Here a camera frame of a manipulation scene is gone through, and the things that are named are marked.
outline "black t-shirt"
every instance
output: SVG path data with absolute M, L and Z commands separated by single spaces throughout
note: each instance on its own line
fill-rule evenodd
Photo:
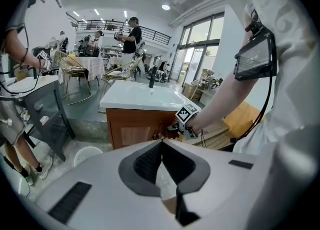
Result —
M 138 44 L 140 39 L 141 39 L 141 29 L 140 27 L 135 27 L 132 32 L 130 33 L 129 37 L 134 36 L 135 37 L 135 41 Z M 124 45 L 123 45 L 123 53 L 126 54 L 132 54 L 136 51 L 136 45 L 134 41 L 125 41 Z

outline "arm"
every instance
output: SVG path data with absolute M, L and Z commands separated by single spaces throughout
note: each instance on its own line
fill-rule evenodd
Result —
M 27 51 L 18 38 L 17 30 L 11 30 L 8 32 L 5 38 L 4 49 L 6 53 L 8 53 L 10 57 L 18 63 L 21 62 Z M 45 61 L 41 60 L 39 65 L 39 59 L 30 53 L 27 53 L 24 63 L 39 69 L 44 67 Z
M 95 48 L 95 47 L 96 47 L 96 46 L 94 45 L 93 41 L 91 41 L 91 40 L 88 42 L 88 46 L 89 46 L 89 47 L 92 47 L 92 48 Z
M 128 37 L 128 36 L 119 35 L 118 39 L 122 40 L 123 42 L 124 41 L 131 41 L 132 42 L 132 41 L 135 41 L 136 38 L 135 38 L 135 36 Z
M 249 16 L 244 13 L 244 25 L 251 22 Z M 242 46 L 249 42 L 251 33 L 245 32 Z M 203 128 L 220 121 L 231 113 L 250 93 L 257 79 L 238 81 L 233 73 L 230 73 L 219 87 L 210 103 L 192 120 L 187 123 L 198 134 Z

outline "sock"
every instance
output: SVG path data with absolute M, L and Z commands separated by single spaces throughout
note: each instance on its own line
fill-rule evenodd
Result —
M 20 172 L 20 174 L 21 174 L 24 178 L 28 177 L 28 172 L 26 171 L 25 168 L 22 168 L 22 171 Z
M 36 168 L 36 171 L 39 172 L 39 173 L 42 172 L 42 167 L 40 166 L 40 163 L 39 163 L 38 167 Z

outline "wooden cabinet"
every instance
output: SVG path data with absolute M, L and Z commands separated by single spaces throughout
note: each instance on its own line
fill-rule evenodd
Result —
M 174 111 L 106 109 L 109 139 L 114 149 L 150 141 L 176 119 Z

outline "white sink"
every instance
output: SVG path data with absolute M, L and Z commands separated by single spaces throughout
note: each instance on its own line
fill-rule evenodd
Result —
M 138 109 L 154 111 L 178 111 L 183 104 L 199 106 L 176 89 L 116 80 L 100 101 L 102 108 Z

